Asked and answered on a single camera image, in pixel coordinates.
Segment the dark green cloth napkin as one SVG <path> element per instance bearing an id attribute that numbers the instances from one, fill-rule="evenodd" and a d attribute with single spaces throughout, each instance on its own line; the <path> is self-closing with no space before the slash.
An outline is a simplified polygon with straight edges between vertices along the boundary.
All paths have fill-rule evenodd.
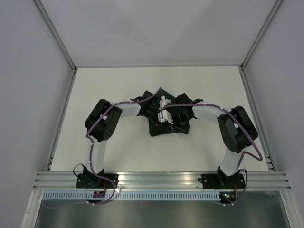
<path id="1" fill-rule="evenodd" d="M 167 91 L 163 90 L 163 95 L 171 100 L 171 104 L 176 104 L 175 103 L 175 98 L 173 95 L 168 93 Z M 169 107 L 166 109 L 172 116 L 177 112 L 177 107 Z M 148 125 L 149 125 L 149 134 L 152 137 L 159 136 L 159 135 L 164 135 L 164 134 L 172 134 L 172 133 L 183 133 L 183 134 L 188 134 L 190 125 L 189 123 L 183 126 L 178 126 L 178 125 L 171 125 L 169 123 L 152 123 L 151 121 L 148 120 Z"/>

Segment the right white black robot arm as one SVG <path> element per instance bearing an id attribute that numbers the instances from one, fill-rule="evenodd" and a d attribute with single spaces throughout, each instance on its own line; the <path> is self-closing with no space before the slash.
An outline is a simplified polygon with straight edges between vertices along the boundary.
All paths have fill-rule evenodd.
<path id="1" fill-rule="evenodd" d="M 236 106 L 230 110 L 201 99 L 191 100 L 183 93 L 175 98 L 178 105 L 179 123 L 187 123 L 192 118 L 205 119 L 219 126 L 223 143 L 226 146 L 224 159 L 217 169 L 217 183 L 223 188 L 229 187 L 239 174 L 239 167 L 245 154 L 258 161 L 263 156 L 254 140 L 258 133 L 245 109 Z"/>

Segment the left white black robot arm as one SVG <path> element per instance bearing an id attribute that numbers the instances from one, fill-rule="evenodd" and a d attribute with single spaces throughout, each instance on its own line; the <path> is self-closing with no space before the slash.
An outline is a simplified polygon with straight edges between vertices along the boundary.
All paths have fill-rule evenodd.
<path id="1" fill-rule="evenodd" d="M 148 105 L 158 94 L 162 94 L 159 88 L 154 94 L 146 91 L 146 96 L 135 99 L 111 103 L 100 99 L 85 121 L 87 129 L 86 138 L 91 141 L 89 152 L 89 170 L 87 183 L 93 188 L 99 188 L 104 182 L 104 155 L 107 141 L 112 137 L 120 119 L 130 116 L 138 116 L 147 110 Z"/>

